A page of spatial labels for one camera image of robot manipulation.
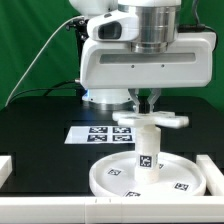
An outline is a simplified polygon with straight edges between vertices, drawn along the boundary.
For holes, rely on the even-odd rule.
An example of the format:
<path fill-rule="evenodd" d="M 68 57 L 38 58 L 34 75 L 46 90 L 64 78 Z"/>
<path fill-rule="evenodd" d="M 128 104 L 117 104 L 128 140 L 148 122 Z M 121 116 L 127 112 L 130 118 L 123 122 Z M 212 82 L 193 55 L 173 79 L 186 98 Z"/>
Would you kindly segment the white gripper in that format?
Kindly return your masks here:
<path fill-rule="evenodd" d="M 129 89 L 139 112 L 138 90 L 152 88 L 148 112 L 161 95 L 160 88 L 203 87 L 212 78 L 214 34 L 180 33 L 164 53 L 133 53 L 127 42 L 84 44 L 80 82 L 86 89 Z"/>

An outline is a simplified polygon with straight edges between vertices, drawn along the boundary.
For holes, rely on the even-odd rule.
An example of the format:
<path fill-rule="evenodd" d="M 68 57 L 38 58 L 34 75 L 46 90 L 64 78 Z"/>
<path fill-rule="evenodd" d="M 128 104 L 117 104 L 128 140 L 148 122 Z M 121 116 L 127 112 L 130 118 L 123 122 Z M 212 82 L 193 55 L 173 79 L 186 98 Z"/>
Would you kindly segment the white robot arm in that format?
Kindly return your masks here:
<path fill-rule="evenodd" d="M 210 82 L 216 36 L 177 30 L 181 0 L 69 2 L 87 23 L 80 64 L 86 104 L 122 108 L 146 88 L 153 103 L 162 88 Z"/>

